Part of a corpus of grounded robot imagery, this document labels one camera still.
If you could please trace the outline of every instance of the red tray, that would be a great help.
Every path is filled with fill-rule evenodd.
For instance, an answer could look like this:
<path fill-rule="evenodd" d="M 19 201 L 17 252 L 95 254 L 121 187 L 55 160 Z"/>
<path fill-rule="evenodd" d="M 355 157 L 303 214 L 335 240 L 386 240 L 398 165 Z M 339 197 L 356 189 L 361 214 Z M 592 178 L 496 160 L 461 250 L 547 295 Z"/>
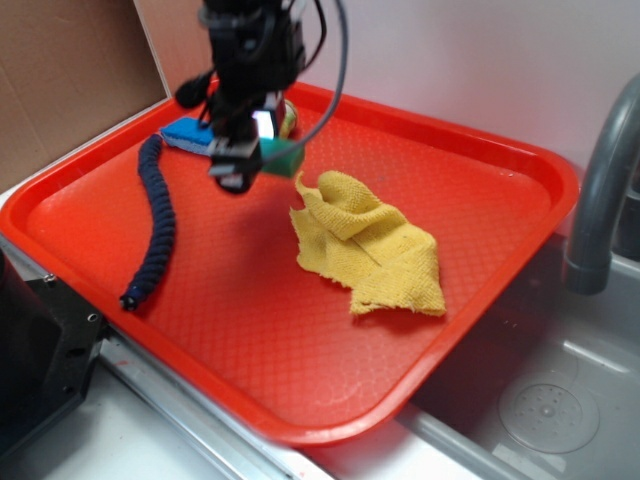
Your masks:
<path fill-rule="evenodd" d="M 330 93 L 288 97 L 309 128 Z M 220 190 L 208 159 L 165 149 L 176 248 L 135 313 L 118 297 L 147 247 L 136 174 L 148 135 L 183 112 L 155 108 L 21 188 L 0 229 L 101 309 L 122 332 L 273 440 L 319 445 L 393 416 L 572 208 L 577 180 L 536 147 L 346 97 L 307 147 L 305 183 L 330 169 L 362 180 L 439 243 L 448 313 L 349 315 L 350 291 L 296 263 L 293 182 L 261 175 Z"/>

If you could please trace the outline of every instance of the sink drain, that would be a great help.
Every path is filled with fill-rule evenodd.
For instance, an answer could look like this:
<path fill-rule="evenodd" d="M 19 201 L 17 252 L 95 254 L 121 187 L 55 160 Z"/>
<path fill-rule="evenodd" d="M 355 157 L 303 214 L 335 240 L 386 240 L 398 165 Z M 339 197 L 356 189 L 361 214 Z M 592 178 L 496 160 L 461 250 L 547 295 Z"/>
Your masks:
<path fill-rule="evenodd" d="M 591 394 L 558 373 L 515 380 L 500 397 L 499 413 L 513 438 L 544 453 L 583 447 L 599 425 L 598 406 Z"/>

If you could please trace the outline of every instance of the blue braided cord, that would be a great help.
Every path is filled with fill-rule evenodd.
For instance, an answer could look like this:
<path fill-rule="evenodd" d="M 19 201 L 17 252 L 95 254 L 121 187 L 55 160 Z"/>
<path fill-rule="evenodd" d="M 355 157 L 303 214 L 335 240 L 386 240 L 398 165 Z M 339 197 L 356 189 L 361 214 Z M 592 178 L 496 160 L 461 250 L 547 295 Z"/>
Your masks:
<path fill-rule="evenodd" d="M 127 291 L 120 297 L 125 310 L 135 310 L 144 302 L 162 280 L 173 250 L 176 233 L 176 215 L 169 198 L 169 189 L 158 168 L 162 150 L 162 137 L 151 135 L 140 147 L 138 175 L 147 191 L 153 231 L 142 265 L 133 276 Z"/>

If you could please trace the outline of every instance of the stainless steel sink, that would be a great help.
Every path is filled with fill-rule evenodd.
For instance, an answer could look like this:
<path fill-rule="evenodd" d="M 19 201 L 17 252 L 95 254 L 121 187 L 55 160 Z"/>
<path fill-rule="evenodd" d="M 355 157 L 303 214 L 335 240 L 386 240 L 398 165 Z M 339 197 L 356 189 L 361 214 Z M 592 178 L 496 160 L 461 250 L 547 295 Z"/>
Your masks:
<path fill-rule="evenodd" d="M 575 295 L 561 247 L 547 243 L 412 403 L 536 480 L 638 478 L 640 270 L 616 257 L 603 293 Z"/>

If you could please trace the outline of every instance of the yellow towel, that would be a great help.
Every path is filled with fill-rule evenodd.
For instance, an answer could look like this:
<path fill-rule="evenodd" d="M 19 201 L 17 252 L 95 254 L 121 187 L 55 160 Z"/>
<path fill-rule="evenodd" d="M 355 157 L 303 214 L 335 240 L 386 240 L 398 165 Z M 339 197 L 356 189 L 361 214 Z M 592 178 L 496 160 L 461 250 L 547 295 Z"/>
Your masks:
<path fill-rule="evenodd" d="M 407 308 L 445 313 L 435 239 L 382 203 L 360 181 L 329 171 L 318 188 L 296 189 L 305 204 L 291 210 L 300 241 L 298 264 L 352 289 L 350 312 Z"/>

